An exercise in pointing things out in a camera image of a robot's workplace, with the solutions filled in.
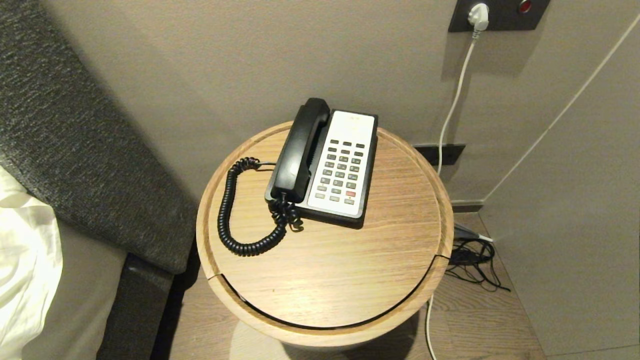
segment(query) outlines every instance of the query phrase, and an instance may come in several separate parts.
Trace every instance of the wooden floor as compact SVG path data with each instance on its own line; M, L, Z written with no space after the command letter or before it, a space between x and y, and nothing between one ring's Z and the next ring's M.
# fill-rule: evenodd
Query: wooden floor
M475 213L455 214L456 223L486 234ZM499 257L495 270L511 281ZM424 338L425 307L390 333L341 353L285 346L254 331L227 310L209 289L202 271L184 296L170 358L213 360L429 359ZM480 285L445 276L435 293L431 341L439 360L545 359L517 294L489 292Z

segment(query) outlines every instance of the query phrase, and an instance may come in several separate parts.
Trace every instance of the electrical outlet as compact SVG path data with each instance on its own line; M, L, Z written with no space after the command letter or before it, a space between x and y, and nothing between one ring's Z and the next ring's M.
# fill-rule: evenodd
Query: electrical outlet
M487 31L534 30L551 0L458 0L453 11L449 32L473 31L469 11L474 5L489 6Z
M442 165L454 165L462 150L465 149L464 144L446 144L442 146ZM437 145L414 145L418 152L424 156L433 166L438 166L438 146Z

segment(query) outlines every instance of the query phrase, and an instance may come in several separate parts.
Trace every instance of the coiled phone cord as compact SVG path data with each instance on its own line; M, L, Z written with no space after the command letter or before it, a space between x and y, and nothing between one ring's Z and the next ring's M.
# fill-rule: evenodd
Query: coiled phone cord
M218 235L223 244L229 251L238 256L256 256L265 251L272 249L280 243L287 233L287 224L295 228L299 228L302 224L296 206L286 201L285 194L280 199L269 201L269 212L276 224L271 234L263 237L254 243L240 243L231 236L229 229L229 219L231 217L231 208L234 205L236 197L236 183L238 175L245 170L258 170L262 165L272 165L273 163L261 162L256 158L242 158L236 161L227 172L227 182L225 183L225 193L222 196L220 211L218 212Z

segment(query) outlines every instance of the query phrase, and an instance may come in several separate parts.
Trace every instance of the round side table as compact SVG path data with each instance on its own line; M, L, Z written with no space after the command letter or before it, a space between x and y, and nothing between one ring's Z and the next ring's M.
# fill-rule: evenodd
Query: round side table
M222 303L254 329L297 346L350 347L397 327L434 292L447 266L435 255L451 254L451 203L427 161L378 128L361 229L303 219L304 230L288 230L266 253L236 256L216 229L227 170L245 156L277 160L291 124L247 140L211 177L196 228L202 268ZM271 171L262 169L238 178L230 228L240 242L274 227L264 200Z

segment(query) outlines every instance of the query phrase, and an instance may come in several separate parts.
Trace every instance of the telephone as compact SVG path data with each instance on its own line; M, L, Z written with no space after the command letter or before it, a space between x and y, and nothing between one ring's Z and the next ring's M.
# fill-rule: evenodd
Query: telephone
M364 223L378 137L378 116L329 109L310 98L300 107L278 161L237 161L227 172L218 213L218 234L233 253L254 256L282 240L287 224L300 229L301 217L359 229ZM275 165L264 198L276 228L255 243L231 237L228 221L237 176L248 169Z

